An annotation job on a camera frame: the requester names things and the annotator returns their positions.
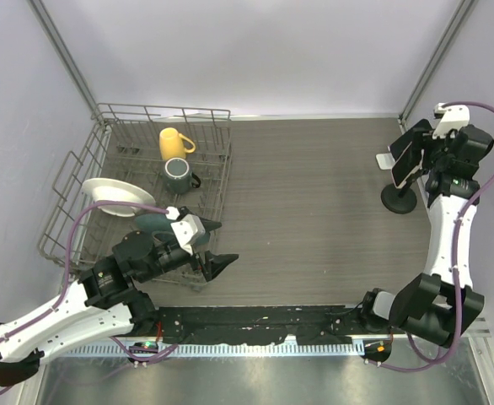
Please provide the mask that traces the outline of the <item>pink case phone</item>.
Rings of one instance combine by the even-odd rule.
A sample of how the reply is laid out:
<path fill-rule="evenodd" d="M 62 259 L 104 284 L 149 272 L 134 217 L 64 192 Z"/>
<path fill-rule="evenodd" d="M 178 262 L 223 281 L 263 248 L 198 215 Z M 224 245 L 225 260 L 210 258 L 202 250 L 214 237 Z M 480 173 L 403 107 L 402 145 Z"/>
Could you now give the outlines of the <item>pink case phone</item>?
<path fill-rule="evenodd" d="M 422 171 L 424 150 L 413 142 L 404 149 L 391 169 L 391 177 L 397 189 L 412 183 Z"/>

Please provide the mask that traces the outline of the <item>black case phone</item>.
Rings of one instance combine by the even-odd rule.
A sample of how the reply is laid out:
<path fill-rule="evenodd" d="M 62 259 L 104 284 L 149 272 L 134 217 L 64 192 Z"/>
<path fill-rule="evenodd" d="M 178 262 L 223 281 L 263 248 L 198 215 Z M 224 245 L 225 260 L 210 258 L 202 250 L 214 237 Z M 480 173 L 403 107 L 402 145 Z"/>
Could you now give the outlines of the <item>black case phone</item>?
<path fill-rule="evenodd" d="M 406 147 L 415 138 L 420 138 L 425 133 L 429 133 L 431 130 L 432 126 L 429 120 L 425 118 L 421 119 L 411 128 L 409 128 L 404 134 L 402 134 L 389 146 L 389 152 L 391 153 L 394 160 L 397 160 L 402 155 Z"/>

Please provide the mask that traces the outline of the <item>black clamp phone stand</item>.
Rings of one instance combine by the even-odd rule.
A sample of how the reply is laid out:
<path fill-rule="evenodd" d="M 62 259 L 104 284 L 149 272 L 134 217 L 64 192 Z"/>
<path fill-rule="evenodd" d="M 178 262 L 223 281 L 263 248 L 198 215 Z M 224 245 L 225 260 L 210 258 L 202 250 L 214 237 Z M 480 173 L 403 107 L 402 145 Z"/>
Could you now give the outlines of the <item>black clamp phone stand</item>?
<path fill-rule="evenodd" d="M 397 188 L 394 184 L 385 186 L 380 193 L 382 204 L 392 213 L 411 213 L 417 205 L 416 193 L 411 189 L 415 181 L 416 176 L 411 175 L 401 188 Z"/>

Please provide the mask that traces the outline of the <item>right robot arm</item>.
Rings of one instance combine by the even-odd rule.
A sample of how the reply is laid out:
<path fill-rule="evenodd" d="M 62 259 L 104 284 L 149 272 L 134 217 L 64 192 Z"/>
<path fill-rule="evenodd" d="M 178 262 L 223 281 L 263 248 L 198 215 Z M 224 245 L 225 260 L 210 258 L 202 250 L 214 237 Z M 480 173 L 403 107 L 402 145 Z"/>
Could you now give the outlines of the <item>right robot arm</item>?
<path fill-rule="evenodd" d="M 422 273 L 398 294 L 382 289 L 365 294 L 357 313 L 365 332 L 395 327 L 449 348 L 482 312 L 485 298 L 474 292 L 469 269 L 470 231 L 481 189 L 473 176 L 493 145 L 490 134 L 471 124 L 436 138 L 427 120 L 391 145 L 398 158 L 381 201 L 391 212 L 410 213 L 417 203 L 411 183 L 427 176 L 431 234 Z"/>

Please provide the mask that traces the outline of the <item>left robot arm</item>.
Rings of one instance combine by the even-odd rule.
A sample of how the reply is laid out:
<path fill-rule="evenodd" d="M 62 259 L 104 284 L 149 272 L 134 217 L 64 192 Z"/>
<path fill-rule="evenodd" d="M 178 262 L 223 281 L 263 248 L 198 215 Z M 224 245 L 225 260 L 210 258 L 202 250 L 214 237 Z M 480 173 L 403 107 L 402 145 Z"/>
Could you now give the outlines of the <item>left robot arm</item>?
<path fill-rule="evenodd" d="M 132 231 L 56 298 L 0 323 L 0 386 L 19 384 L 50 360 L 86 343 L 150 335 L 157 310 L 137 285 L 185 265 L 200 271 L 206 281 L 216 278 L 238 255 L 199 252 L 196 242 L 220 227 L 219 222 L 188 214 L 171 224 L 175 237 L 161 244 L 148 232 Z"/>

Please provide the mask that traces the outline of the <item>white phone stand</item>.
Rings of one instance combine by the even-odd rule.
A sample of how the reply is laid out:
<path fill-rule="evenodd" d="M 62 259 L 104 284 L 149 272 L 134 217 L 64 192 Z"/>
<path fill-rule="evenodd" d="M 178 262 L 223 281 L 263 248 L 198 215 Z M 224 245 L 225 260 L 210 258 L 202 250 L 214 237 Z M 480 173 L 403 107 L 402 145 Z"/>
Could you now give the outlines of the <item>white phone stand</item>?
<path fill-rule="evenodd" d="M 391 170 L 395 164 L 395 157 L 391 152 L 390 146 L 387 147 L 386 152 L 376 154 L 375 159 L 381 170 Z"/>

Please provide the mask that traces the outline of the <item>dark teal cup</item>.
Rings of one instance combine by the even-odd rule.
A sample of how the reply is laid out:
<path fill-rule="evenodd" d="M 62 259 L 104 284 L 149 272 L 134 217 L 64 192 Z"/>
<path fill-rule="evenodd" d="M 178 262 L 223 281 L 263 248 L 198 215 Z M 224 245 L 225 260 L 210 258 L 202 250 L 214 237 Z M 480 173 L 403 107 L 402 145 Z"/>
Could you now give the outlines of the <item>dark teal cup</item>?
<path fill-rule="evenodd" d="M 201 179 L 189 163 L 182 158 L 168 159 L 164 165 L 164 178 L 167 187 L 177 195 L 183 195 L 201 187 Z"/>

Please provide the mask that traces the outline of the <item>yellow mug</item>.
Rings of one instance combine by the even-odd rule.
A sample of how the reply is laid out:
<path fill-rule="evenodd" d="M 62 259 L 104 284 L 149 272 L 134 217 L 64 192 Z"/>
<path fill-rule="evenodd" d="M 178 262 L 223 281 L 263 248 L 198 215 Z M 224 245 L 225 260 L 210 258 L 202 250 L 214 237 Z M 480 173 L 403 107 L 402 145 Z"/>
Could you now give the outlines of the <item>yellow mug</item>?
<path fill-rule="evenodd" d="M 173 127 L 166 127 L 158 136 L 162 160 L 173 158 L 185 159 L 196 151 L 196 144 Z"/>

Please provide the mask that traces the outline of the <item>white plate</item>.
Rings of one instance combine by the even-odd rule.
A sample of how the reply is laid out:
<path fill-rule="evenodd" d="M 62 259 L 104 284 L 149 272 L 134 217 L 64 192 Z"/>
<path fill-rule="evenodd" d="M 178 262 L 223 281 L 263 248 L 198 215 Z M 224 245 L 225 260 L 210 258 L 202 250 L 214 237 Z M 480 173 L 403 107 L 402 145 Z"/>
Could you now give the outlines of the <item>white plate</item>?
<path fill-rule="evenodd" d="M 111 178 L 95 177 L 87 179 L 82 184 L 82 192 L 91 196 L 95 203 L 114 201 L 148 206 L 155 205 L 153 196 L 141 187 Z M 99 209 L 104 213 L 121 218 L 134 217 L 141 210 L 138 207 L 122 205 L 103 205 L 99 206 Z"/>

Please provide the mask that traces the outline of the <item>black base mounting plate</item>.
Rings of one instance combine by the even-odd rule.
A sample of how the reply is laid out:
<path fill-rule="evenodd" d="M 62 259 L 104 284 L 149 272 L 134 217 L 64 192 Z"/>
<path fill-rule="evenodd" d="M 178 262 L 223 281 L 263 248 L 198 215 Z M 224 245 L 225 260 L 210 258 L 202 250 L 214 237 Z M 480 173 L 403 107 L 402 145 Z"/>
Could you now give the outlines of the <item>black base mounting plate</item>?
<path fill-rule="evenodd" d="M 161 307 L 158 322 L 165 343 L 200 345 L 279 345 L 290 335 L 299 345 L 337 344 L 389 333 L 343 305 Z"/>

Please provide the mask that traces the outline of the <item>aluminium rail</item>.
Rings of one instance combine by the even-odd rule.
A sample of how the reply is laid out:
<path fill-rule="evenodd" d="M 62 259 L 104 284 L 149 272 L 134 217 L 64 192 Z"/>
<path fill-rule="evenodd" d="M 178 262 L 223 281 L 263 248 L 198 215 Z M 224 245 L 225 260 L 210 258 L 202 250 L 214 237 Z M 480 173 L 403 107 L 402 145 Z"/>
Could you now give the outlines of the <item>aluminium rail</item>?
<path fill-rule="evenodd" d="M 485 317 L 478 317 L 464 332 L 468 338 L 488 338 L 491 336 L 491 330 Z"/>

